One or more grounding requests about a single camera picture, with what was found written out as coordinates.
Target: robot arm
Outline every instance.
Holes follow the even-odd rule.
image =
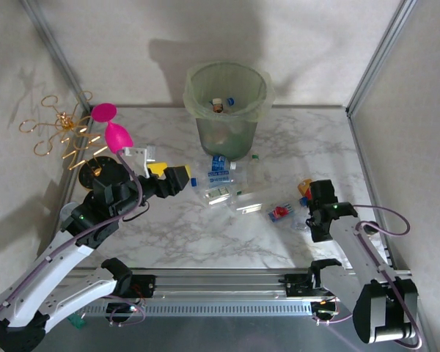
[[[418,329],[410,320],[417,315],[415,284],[410,279],[397,277],[368,236],[361,234],[362,230],[367,234],[375,232],[369,226],[360,229],[354,206],[337,201],[330,180],[311,183],[310,191],[311,217],[307,223],[313,241],[334,239],[349,259],[357,278],[349,276],[337,260],[319,260],[310,268],[312,285],[324,287],[339,297],[353,313],[353,324],[363,342],[414,337]]]
[[[138,176],[143,205],[151,196],[166,198],[184,189],[189,176],[184,166],[168,167],[166,178]],[[52,243],[15,283],[0,294],[0,347],[4,352],[32,351],[59,321],[95,299],[122,295],[130,286],[131,270],[118,259],[105,260],[101,268],[79,283],[56,289],[64,277],[118,229],[118,221],[94,230],[56,257],[51,253],[82,231],[124,214],[137,204],[137,187],[122,164],[106,165],[93,180],[81,205],[62,223]],[[35,269],[45,265],[41,270]],[[21,287],[19,294],[10,297]]]

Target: pink object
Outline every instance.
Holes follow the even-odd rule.
[[[91,117],[96,122],[109,122],[117,114],[117,108],[110,103],[103,103],[95,106],[91,111]]]
[[[104,138],[106,139],[110,151],[114,154],[124,147],[133,147],[133,140],[129,132],[121,125],[111,122],[116,114],[116,106],[110,103],[95,106],[91,112],[91,117],[94,121],[108,123],[108,127],[106,127],[106,131],[104,132]]]

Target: marble surface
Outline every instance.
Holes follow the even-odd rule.
[[[121,108],[114,121],[131,132],[135,146],[154,144],[157,161],[208,161],[195,119],[185,109]],[[93,131],[102,127],[95,124]],[[257,126],[252,152],[271,174],[271,203],[298,199],[297,185],[309,177],[331,179],[341,201],[370,204],[343,109],[272,109]],[[77,202],[87,193],[78,182],[71,191]],[[99,266],[107,257],[132,268],[307,268],[312,260],[333,257],[349,266],[334,241],[313,243],[309,231],[294,230],[285,220],[273,224],[264,212],[207,208],[190,184],[176,197],[153,197],[150,206],[137,220],[120,223],[80,266]],[[371,210],[359,215],[374,219]],[[372,241],[383,253],[379,236]]]

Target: orange object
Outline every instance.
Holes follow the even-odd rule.
[[[300,192],[302,197],[306,197],[308,200],[311,200],[311,191],[309,189],[309,184],[313,182],[311,178],[307,178],[303,180],[298,185],[298,191]]]

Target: plastic bottle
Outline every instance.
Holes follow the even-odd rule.
[[[248,180],[247,191],[255,192],[267,188],[268,182],[265,179],[266,168],[259,160],[257,154],[253,154],[251,160],[248,163],[246,171],[246,179]]]

